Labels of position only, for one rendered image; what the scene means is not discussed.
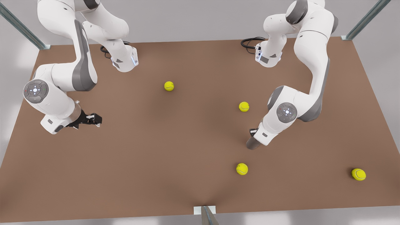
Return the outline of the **silver frame post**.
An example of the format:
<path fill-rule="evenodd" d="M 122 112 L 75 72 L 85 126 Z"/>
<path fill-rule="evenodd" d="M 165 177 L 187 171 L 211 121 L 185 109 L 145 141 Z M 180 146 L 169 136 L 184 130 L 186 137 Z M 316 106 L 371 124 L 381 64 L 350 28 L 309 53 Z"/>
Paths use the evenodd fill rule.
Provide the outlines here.
<path fill-rule="evenodd" d="M 194 206 L 194 215 L 201 215 L 202 225 L 220 225 L 215 214 L 216 206 Z"/>
<path fill-rule="evenodd" d="M 365 16 L 341 40 L 353 40 L 392 0 L 378 0 Z"/>
<path fill-rule="evenodd" d="M 3 3 L 0 3 L 0 15 L 5 18 L 17 31 L 33 43 L 39 50 L 48 50 L 51 45 L 44 44 L 31 32 Z"/>

